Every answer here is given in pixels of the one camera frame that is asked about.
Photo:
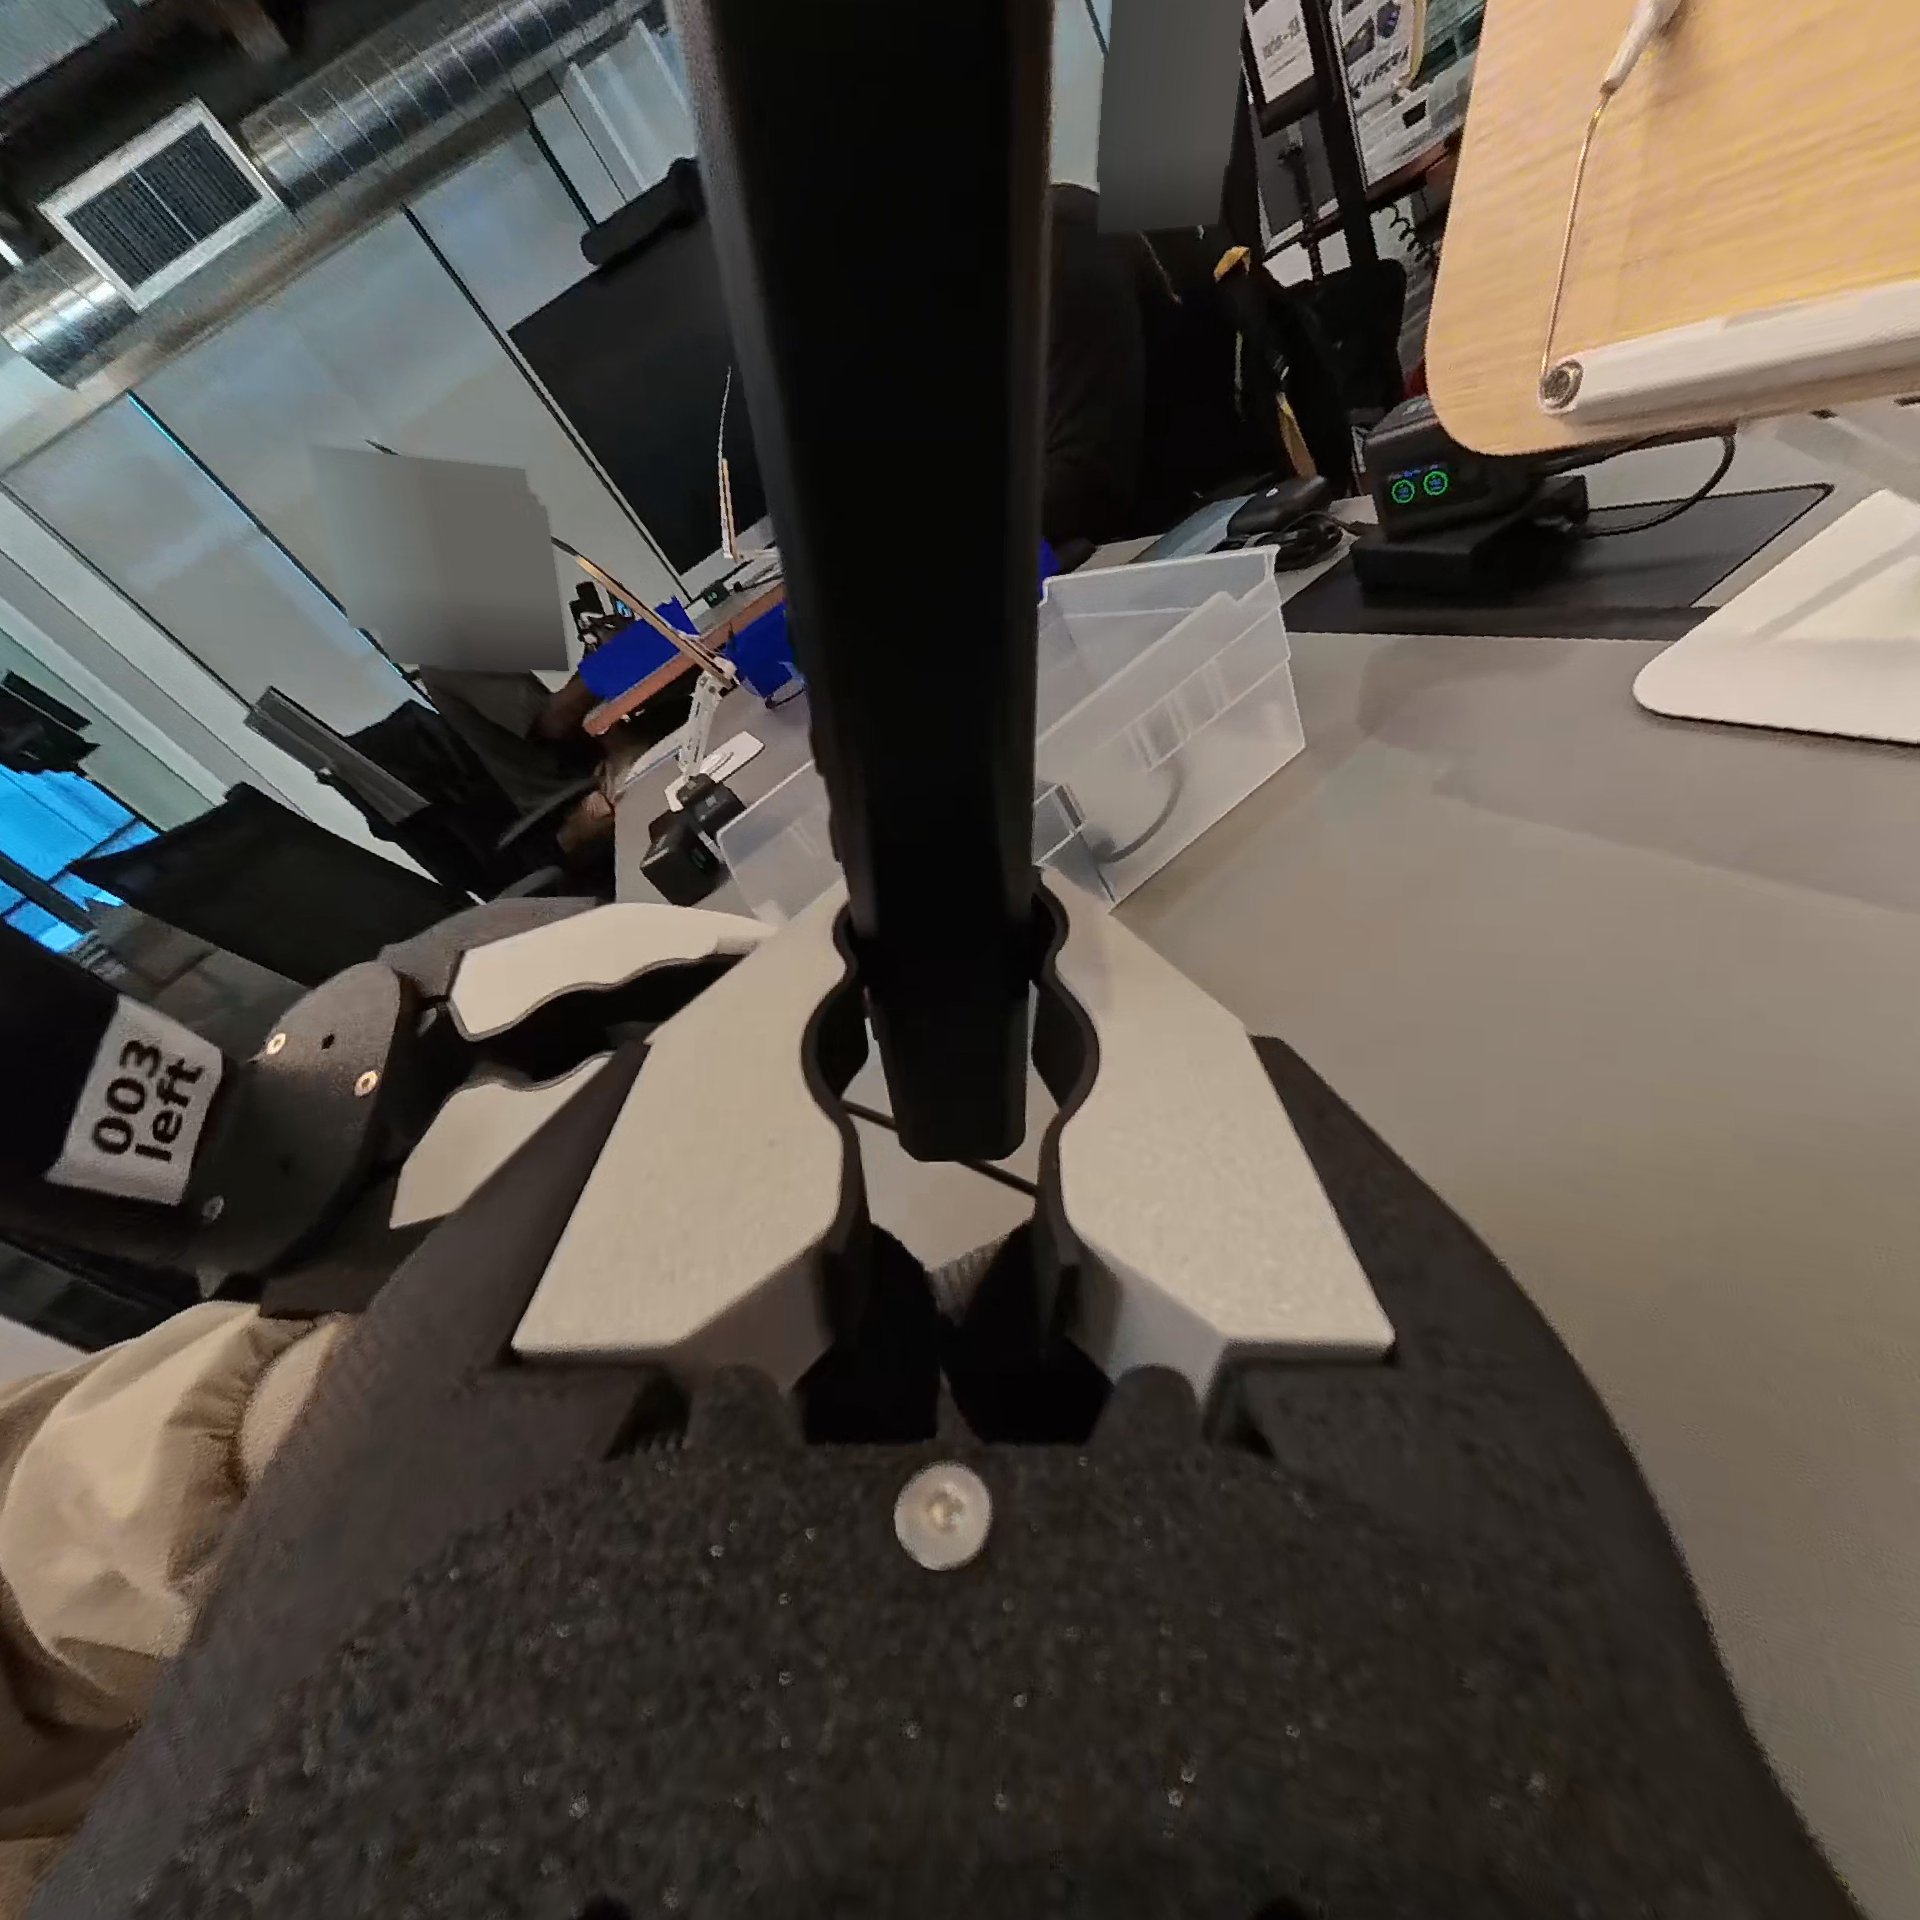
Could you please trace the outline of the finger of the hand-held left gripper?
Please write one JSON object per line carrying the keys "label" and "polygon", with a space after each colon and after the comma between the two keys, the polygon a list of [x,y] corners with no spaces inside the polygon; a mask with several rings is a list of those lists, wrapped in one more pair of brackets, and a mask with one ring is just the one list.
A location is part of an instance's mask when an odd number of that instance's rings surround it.
{"label": "finger of the hand-held left gripper", "polygon": [[577,992],[613,992],[672,968],[735,962],[773,938],[758,919],[701,906],[607,904],[473,947],[454,972],[450,1019],[467,1042],[507,1033]]}
{"label": "finger of the hand-held left gripper", "polygon": [[450,1092],[401,1164],[394,1186],[394,1227],[431,1227],[463,1209],[619,1052],[645,1052],[648,1044],[648,1035],[629,1035],[619,1048],[597,1052],[543,1082],[487,1069]]}

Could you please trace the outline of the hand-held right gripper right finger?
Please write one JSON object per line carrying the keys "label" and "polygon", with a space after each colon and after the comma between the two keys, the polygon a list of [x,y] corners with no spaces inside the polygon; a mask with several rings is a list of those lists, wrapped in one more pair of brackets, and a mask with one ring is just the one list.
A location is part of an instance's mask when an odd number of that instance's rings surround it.
{"label": "hand-held right gripper right finger", "polygon": [[1390,1361],[1398,1336],[1242,1019],[1091,896],[1041,896],[1031,1055],[1054,1116],[1031,1218],[944,1337],[967,1426],[1091,1437],[1123,1378],[1206,1425],[1266,1364]]}

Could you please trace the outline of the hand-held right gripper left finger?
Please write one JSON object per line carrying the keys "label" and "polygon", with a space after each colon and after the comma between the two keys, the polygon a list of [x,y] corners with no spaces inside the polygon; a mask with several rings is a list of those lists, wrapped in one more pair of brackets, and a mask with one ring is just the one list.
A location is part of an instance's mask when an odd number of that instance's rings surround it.
{"label": "hand-held right gripper left finger", "polygon": [[847,908],[816,904],[648,1040],[514,1330],[534,1362],[728,1369],[799,1391],[810,1437],[933,1436],[928,1282],[874,1227],[845,1105],[869,1059]]}

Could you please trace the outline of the clear plastic bin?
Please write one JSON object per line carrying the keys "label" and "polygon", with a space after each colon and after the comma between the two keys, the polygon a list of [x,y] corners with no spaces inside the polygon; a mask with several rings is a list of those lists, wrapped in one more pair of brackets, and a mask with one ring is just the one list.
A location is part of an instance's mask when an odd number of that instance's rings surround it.
{"label": "clear plastic bin", "polygon": [[[1306,747],[1269,546],[1087,567],[1048,583],[1038,625],[1037,861],[1118,906]],[[1152,820],[1167,761],[1179,815],[1137,857],[1087,842]]]}

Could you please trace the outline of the black USB hub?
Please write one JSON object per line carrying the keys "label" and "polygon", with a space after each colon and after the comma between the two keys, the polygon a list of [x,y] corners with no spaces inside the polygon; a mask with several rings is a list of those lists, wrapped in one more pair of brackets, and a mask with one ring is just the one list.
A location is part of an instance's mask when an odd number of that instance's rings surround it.
{"label": "black USB hub", "polygon": [[759,480],[922,1162],[1025,1139],[1053,4],[671,4]]}

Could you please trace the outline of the person's left forearm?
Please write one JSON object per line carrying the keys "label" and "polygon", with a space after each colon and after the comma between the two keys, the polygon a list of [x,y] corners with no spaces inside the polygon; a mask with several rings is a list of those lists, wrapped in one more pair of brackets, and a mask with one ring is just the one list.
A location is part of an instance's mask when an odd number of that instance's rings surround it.
{"label": "person's left forearm", "polygon": [[5,1915],[106,1787],[350,1330],[207,1303],[5,1388]]}

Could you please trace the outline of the black power adapter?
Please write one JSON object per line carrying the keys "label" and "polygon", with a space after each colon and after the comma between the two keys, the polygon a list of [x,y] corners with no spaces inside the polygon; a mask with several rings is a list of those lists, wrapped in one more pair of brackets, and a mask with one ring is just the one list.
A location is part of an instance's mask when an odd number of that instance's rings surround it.
{"label": "black power adapter", "polygon": [[743,811],[745,802],[728,781],[689,775],[667,811],[649,824],[641,876],[667,906],[703,906],[730,879],[721,835]]}

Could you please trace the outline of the black office chair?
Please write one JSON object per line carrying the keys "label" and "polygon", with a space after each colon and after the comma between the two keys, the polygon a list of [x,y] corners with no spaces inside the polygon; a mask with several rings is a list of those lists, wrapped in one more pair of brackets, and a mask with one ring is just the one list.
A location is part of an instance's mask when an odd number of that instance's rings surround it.
{"label": "black office chair", "polygon": [[373,835],[342,836],[254,785],[75,876],[135,912],[306,987],[379,949],[561,868],[553,833],[520,816],[432,704],[339,735],[271,689],[247,712]]}

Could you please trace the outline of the wooden stand with white base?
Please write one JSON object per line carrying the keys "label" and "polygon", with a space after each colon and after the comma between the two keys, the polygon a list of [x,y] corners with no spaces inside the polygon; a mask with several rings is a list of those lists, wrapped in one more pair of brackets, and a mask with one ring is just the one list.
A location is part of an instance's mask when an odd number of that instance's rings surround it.
{"label": "wooden stand with white base", "polygon": [[632,587],[570,541],[553,535],[552,545],[566,557],[575,561],[587,581],[608,589],[613,610],[632,612],[629,625],[641,625],[675,650],[672,663],[661,663],[653,675],[591,708],[584,720],[584,732],[607,736],[616,728],[632,723],[642,707],[672,691],[672,685],[693,681],[689,715],[672,745],[680,780],[701,775],[712,745],[713,719],[742,684],[739,668],[728,650],[754,619],[769,615],[785,602],[785,565],[777,552],[769,546],[759,556],[735,563],[733,571],[723,578],[726,589],[719,619],[703,632],[682,632],[661,618],[656,608],[648,608]]}
{"label": "wooden stand with white base", "polygon": [[1637,680],[1918,741],[1918,4],[1490,4],[1426,373],[1478,453],[1767,431],[1866,498]]}

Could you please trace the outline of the black computer monitor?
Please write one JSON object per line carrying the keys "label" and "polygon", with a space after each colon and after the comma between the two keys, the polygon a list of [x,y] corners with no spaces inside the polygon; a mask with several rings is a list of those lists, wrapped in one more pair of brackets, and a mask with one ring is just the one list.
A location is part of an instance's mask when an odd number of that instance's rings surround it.
{"label": "black computer monitor", "polygon": [[510,340],[680,581],[719,587],[730,576],[723,501],[739,537],[769,507],[713,258],[592,272]]}

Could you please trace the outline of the pale blue packet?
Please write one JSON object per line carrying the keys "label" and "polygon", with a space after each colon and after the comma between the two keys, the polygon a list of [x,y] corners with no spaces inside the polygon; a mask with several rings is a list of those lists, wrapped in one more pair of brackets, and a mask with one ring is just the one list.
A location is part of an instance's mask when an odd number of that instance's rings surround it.
{"label": "pale blue packet", "polygon": [[1174,528],[1169,528],[1152,545],[1145,545],[1133,565],[1158,565],[1167,561],[1193,561],[1219,552],[1231,539],[1233,516],[1249,503],[1251,496],[1227,496],[1210,501]]}

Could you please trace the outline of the black charger with green display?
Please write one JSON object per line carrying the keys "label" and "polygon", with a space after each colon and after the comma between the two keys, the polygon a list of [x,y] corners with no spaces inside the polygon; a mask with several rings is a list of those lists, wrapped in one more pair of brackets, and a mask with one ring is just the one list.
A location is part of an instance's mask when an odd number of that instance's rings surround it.
{"label": "black charger with green display", "polygon": [[1541,453],[1459,444],[1426,395],[1360,448],[1377,527],[1351,563],[1370,602],[1481,602],[1553,576],[1593,530],[1589,484]]}

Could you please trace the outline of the black desk mat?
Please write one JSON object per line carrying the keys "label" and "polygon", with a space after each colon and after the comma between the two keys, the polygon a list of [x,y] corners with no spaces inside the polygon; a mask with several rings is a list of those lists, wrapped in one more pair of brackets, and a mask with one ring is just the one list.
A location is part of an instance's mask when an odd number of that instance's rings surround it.
{"label": "black desk mat", "polygon": [[1674,641],[1714,587],[1832,496],[1821,483],[1714,495],[1647,533],[1566,541],[1521,581],[1469,594],[1370,594],[1345,561],[1283,612],[1297,633]]}

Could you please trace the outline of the ceiling air vent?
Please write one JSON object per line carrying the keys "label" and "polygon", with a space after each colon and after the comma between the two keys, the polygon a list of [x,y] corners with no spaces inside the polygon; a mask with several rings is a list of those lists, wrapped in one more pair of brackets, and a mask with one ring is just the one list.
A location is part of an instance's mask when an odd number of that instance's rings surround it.
{"label": "ceiling air vent", "polygon": [[135,313],[288,210],[203,100],[191,100],[37,205]]}

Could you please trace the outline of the silver ceiling duct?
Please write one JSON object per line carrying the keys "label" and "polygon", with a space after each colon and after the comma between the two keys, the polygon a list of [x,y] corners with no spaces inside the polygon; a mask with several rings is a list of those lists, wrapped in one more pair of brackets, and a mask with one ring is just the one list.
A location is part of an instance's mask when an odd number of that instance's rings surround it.
{"label": "silver ceiling duct", "polygon": [[418,4],[254,109],[238,141],[291,209],[434,152],[496,107],[561,90],[570,69],[664,4]]}

